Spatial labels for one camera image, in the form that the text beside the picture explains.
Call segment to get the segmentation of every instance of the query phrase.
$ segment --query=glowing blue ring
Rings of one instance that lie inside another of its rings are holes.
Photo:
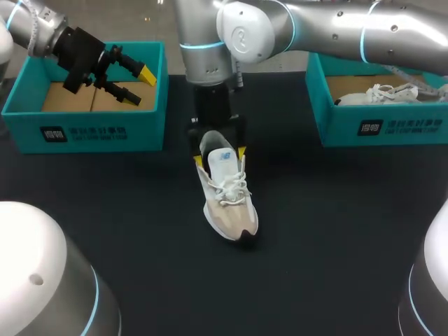
[[[411,273],[409,274],[409,286],[408,286],[408,288],[409,288],[409,299],[410,299],[410,301],[411,301],[412,309],[414,310],[415,316],[417,317],[417,320],[419,320],[419,322],[420,322],[421,326],[423,327],[423,329],[428,333],[429,336],[434,336],[434,335],[432,334],[432,332],[429,331],[429,329],[426,327],[425,323],[423,323],[423,321],[421,320],[419,313],[417,313],[417,310],[415,309],[414,301],[412,300],[412,294],[411,294],[411,276],[412,276],[412,270],[413,270],[413,269],[414,269],[414,266],[412,266]]]
[[[118,336],[121,336],[121,311],[118,310],[118,315],[120,317],[120,326],[118,327]]]
[[[95,270],[93,269],[93,267],[92,267],[92,271],[93,271],[93,275],[95,277],[95,286],[97,287],[97,293],[95,294],[95,303],[93,304],[92,314],[90,315],[89,321],[87,322],[87,325],[85,326],[84,331],[81,333],[80,336],[87,335],[87,333],[89,332],[90,326],[93,323],[93,319],[95,318],[95,314],[97,313],[97,309],[98,309],[98,299],[99,299],[98,278],[97,278],[97,274],[95,273]]]
[[[288,12],[289,17],[291,18],[291,21],[293,22],[293,37],[291,38],[291,42],[289,43],[288,47],[286,47],[286,49],[283,51],[283,52],[286,52],[289,50],[289,48],[291,48],[291,46],[295,40],[295,20],[294,20],[293,14],[291,13],[291,11],[287,7],[287,5],[285,5],[284,3],[281,3],[279,0],[271,0],[271,1],[277,2],[278,4],[282,5],[283,8],[285,8],[285,10]]]
[[[374,2],[368,13],[367,16],[369,16],[370,14],[372,14],[372,11],[375,9],[375,7],[381,2],[381,0]],[[361,32],[361,40],[359,43],[359,49],[360,49],[360,53],[361,53],[361,58],[363,59],[364,63],[368,63],[367,59],[365,58],[365,52],[364,52],[364,40],[365,40],[365,25],[363,25],[363,30]]]
[[[8,21],[6,23],[6,29],[9,30],[9,26],[11,26],[11,22],[13,21],[14,15],[19,10],[20,5],[22,5],[22,0],[19,0],[13,8],[13,11],[9,15]]]
[[[180,46],[181,46],[182,49],[201,50],[201,49],[211,49],[211,48],[217,48],[217,47],[224,46],[224,42],[220,41],[220,42],[216,42],[216,43],[202,44],[202,45],[185,45],[185,44],[180,44]]]
[[[400,322],[400,306],[398,306],[398,326],[400,327],[400,334],[403,335],[403,329],[401,328],[401,322]]]

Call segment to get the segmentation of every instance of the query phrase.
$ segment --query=shoe logo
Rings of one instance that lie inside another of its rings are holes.
[[[230,152],[229,153],[222,153],[219,157],[219,160],[229,160],[230,159]]]

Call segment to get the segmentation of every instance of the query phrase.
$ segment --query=sneaker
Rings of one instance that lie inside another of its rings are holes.
[[[347,94],[337,101],[335,105],[383,105],[383,104],[410,104],[420,103],[417,99],[419,89],[413,84],[404,84],[399,87],[375,84],[366,93]]]
[[[205,194],[204,215],[212,228],[227,240],[253,242],[258,215],[246,182],[246,157],[241,161],[232,145],[217,131],[209,131],[200,144],[196,167]]]

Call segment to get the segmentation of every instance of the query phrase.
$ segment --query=white cap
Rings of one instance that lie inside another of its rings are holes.
[[[236,1],[221,7],[216,28],[221,41],[240,62],[259,63],[274,51],[275,33],[270,19],[247,3]]]
[[[14,42],[6,29],[6,23],[0,17],[0,64],[9,62],[13,54]]]
[[[448,300],[448,202],[429,227],[425,238],[425,261],[431,279]]]
[[[59,225],[27,204],[0,202],[0,335],[14,336],[42,312],[64,273]]]

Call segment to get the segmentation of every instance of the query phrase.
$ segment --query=shoelace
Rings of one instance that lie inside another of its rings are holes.
[[[389,90],[392,90],[393,86],[390,85],[380,85],[380,84],[375,84],[373,85],[373,88],[367,90],[367,95],[371,96],[372,98],[372,102],[380,102],[382,100],[384,100],[385,97],[389,98],[389,99],[393,99],[394,98],[394,94],[389,93]]]
[[[424,93],[428,96],[436,96],[440,97],[439,102],[448,102],[448,90],[445,85],[439,89],[435,89],[434,87],[429,86],[428,84],[422,82],[421,80],[416,79],[415,77],[408,75],[403,70],[400,70],[396,66],[391,65],[382,65],[385,69],[389,70],[391,73],[403,78],[405,81],[413,84],[419,88],[419,92]]]
[[[242,204],[245,202],[245,196],[250,195],[244,172],[226,177],[219,185],[209,181],[209,186],[216,190],[216,200],[223,206]]]

